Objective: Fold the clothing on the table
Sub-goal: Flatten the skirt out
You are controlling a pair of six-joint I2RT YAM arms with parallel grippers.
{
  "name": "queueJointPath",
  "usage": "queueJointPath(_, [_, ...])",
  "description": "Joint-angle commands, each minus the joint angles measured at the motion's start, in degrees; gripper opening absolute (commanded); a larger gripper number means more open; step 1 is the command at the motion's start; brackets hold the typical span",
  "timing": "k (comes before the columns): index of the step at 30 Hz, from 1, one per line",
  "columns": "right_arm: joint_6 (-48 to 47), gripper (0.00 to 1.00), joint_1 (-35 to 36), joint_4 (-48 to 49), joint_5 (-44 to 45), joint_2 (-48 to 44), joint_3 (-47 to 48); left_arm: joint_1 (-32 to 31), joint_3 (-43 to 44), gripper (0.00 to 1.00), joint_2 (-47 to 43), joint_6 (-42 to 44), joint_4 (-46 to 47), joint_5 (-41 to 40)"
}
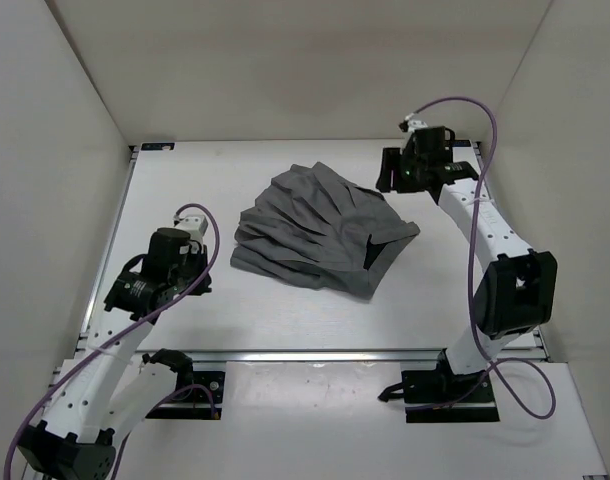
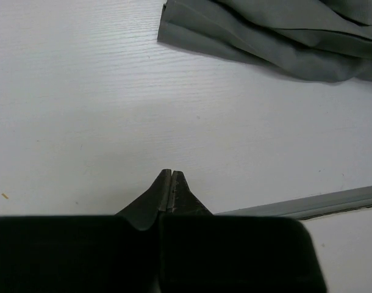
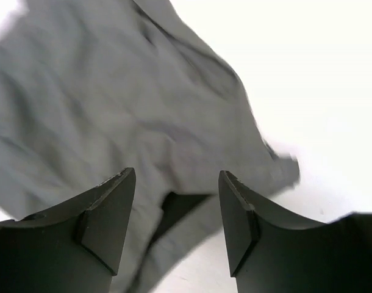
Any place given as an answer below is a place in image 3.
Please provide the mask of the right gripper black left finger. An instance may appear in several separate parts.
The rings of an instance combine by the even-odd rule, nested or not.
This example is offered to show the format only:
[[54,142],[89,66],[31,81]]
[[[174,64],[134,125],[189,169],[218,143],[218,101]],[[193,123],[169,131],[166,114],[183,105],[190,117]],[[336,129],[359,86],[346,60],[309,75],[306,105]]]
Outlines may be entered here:
[[134,192],[135,171],[125,168],[63,203],[0,222],[0,293],[108,292]]

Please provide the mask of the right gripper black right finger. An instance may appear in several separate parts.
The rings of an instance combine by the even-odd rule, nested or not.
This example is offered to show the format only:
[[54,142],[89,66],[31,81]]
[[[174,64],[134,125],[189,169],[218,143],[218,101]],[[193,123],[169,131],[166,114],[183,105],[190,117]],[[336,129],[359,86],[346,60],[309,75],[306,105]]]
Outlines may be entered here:
[[222,171],[218,180],[229,269],[239,292],[372,292],[372,214],[322,223]]

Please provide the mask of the grey pleated skirt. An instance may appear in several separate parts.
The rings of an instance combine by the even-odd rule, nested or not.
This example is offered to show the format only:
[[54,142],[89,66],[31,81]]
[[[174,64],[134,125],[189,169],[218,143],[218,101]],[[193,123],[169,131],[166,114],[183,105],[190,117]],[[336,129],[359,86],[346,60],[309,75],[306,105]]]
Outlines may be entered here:
[[125,167],[137,181],[112,292],[151,291],[221,228],[220,171],[264,196],[299,180],[169,1],[28,1],[0,39],[0,207],[23,218]]

